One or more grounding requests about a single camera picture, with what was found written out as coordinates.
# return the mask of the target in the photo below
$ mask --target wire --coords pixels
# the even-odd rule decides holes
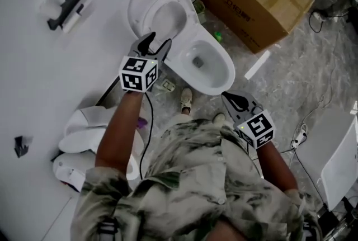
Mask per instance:
[[[351,200],[353,197],[358,197],[358,195],[351,196],[350,198],[348,198],[348,200]]]
[[[292,150],[294,150],[294,149],[285,150],[284,152],[279,152],[279,154],[287,153],[287,152],[290,152],[290,151],[292,151]]]
[[[295,149],[295,148],[293,148],[293,151],[294,151],[294,153],[295,153],[295,155],[296,155],[296,157],[297,157],[297,160],[300,162],[300,164],[301,164],[302,168],[304,169],[304,171],[305,171],[305,172],[306,172],[306,174],[308,175],[309,179],[312,181],[312,184],[313,184],[313,186],[314,186],[315,190],[317,190],[317,193],[318,193],[318,195],[320,196],[320,198],[321,198],[321,200],[322,200],[323,204],[325,205],[322,195],[319,193],[319,191],[318,191],[318,189],[316,188],[316,186],[315,186],[315,184],[314,184],[314,182],[313,182],[313,180],[312,180],[311,176],[308,174],[308,172],[307,172],[307,171],[306,171],[306,169],[304,168],[304,166],[303,166],[302,162],[301,162],[301,161],[300,161],[300,159],[298,158],[298,155],[297,155],[297,153],[296,153],[296,149]]]
[[[322,26],[323,26],[323,23],[324,21],[321,21],[321,25],[319,27],[319,30],[316,31],[315,29],[313,29],[312,25],[311,25],[311,17],[313,16],[314,13],[322,13],[323,11],[322,10],[313,10],[308,18],[308,24],[309,24],[309,27],[315,32],[315,33],[320,33],[321,30],[322,30]],[[328,17],[328,18],[334,18],[334,17],[343,17],[343,16],[347,16],[348,15],[348,12],[346,12],[344,15],[337,15],[337,16],[326,16],[324,15],[324,17]]]
[[[324,108],[326,108],[331,102],[332,102],[332,99],[333,99],[333,86],[332,86],[332,76],[333,76],[333,72],[335,71],[336,69],[336,60],[335,60],[335,53],[336,53],[336,49],[337,49],[337,39],[338,39],[338,36],[340,34],[340,31],[338,32],[337,34],[337,38],[336,38],[336,43],[335,43],[335,48],[333,49],[333,52],[332,52],[332,55],[333,55],[333,68],[331,70],[331,73],[329,74],[329,81],[328,81],[328,84],[329,84],[329,87],[331,89],[331,96],[329,98],[329,101],[320,108],[320,110],[323,110]],[[315,110],[319,109],[321,103],[324,101],[326,97],[324,95],[321,96],[321,98],[319,99],[318,101],[318,104],[317,104],[317,107],[312,109],[307,115],[305,115],[305,117],[302,119],[301,122],[299,122],[293,132],[293,135],[292,135],[292,138],[291,138],[291,145],[292,145],[292,142],[294,141],[294,138],[295,138],[295,135],[296,135],[296,132],[297,132],[297,128],[301,125],[301,130],[303,129],[303,127],[305,126],[306,130],[306,135],[308,134],[308,127],[307,127],[307,124],[304,122]],[[289,163],[289,168],[291,168],[291,164],[292,164],[292,161],[293,161],[293,157],[294,155],[292,155],[291,159],[290,159],[290,163]]]
[[[147,93],[145,93],[145,96],[147,97],[148,99],[148,102],[150,104],[150,111],[152,113],[152,122],[150,123],[150,130],[149,130],[149,138],[148,138],[148,142],[144,148],[144,151],[143,151],[143,154],[142,154],[142,157],[140,158],[140,162],[139,162],[139,174],[140,174],[140,179],[143,179],[143,176],[142,176],[142,161],[143,161],[143,158],[144,158],[144,155],[145,155],[145,152],[147,151],[147,148],[150,144],[150,139],[152,137],[152,130],[153,130],[153,121],[154,121],[154,112],[153,112],[153,105],[152,105],[152,102],[150,101],[149,99],[149,96]]]

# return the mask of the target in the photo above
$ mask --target purple object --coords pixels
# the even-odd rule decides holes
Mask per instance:
[[[141,128],[145,127],[147,124],[148,124],[148,122],[146,119],[139,117],[138,122],[136,123],[136,127],[141,129]]]

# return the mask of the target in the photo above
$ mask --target power plug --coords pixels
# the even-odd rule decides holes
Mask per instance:
[[[301,129],[299,134],[296,136],[296,138],[293,140],[291,146],[292,148],[296,149],[300,143],[307,137],[306,131]]]

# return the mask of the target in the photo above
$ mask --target green object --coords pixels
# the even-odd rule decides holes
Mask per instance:
[[[222,34],[219,31],[214,32],[214,37],[220,43],[222,41]]]
[[[203,24],[206,21],[205,17],[205,5],[201,0],[196,0],[192,3],[194,5],[195,11],[197,13],[197,17],[199,18],[200,24]]]

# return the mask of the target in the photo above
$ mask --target sleeve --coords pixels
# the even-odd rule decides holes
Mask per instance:
[[[117,169],[89,169],[72,219],[71,240],[97,240],[98,224],[112,216],[119,199],[129,192],[125,175]]]
[[[299,213],[303,216],[301,240],[323,240],[313,196],[298,190],[287,190],[285,194],[291,199],[292,203],[296,204]]]

